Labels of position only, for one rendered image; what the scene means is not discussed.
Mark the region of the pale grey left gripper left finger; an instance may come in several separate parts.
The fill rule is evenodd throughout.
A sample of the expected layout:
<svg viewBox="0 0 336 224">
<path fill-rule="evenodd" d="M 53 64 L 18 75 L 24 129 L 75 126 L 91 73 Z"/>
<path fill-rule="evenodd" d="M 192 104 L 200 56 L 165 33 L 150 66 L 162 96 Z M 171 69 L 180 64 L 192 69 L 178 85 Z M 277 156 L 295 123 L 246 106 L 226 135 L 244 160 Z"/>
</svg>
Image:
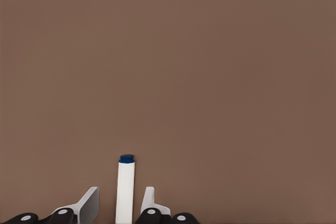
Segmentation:
<svg viewBox="0 0 336 224">
<path fill-rule="evenodd" d="M 91 187 L 75 204 L 57 208 L 39 224 L 93 224 L 99 213 L 99 187 Z"/>
</svg>

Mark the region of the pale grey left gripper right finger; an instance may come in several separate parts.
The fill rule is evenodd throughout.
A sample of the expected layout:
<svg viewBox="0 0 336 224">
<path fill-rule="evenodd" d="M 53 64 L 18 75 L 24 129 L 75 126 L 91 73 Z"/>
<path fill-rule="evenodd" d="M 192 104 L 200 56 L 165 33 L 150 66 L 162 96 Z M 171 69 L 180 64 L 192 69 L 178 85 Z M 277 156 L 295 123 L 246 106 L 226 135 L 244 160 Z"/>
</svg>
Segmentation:
<svg viewBox="0 0 336 224">
<path fill-rule="evenodd" d="M 134 224 L 171 224 L 171 210 L 155 203 L 154 187 L 146 187 L 141 213 Z"/>
</svg>

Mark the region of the white marker with blue end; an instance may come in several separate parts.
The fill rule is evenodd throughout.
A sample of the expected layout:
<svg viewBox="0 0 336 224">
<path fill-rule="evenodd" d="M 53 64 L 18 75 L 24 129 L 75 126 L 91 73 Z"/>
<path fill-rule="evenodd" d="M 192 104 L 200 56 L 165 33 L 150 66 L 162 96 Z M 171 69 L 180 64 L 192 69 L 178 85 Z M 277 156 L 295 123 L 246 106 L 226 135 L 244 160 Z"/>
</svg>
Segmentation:
<svg viewBox="0 0 336 224">
<path fill-rule="evenodd" d="M 121 155 L 118 162 L 118 182 L 115 224 L 132 224 L 135 159 L 132 154 Z"/>
</svg>

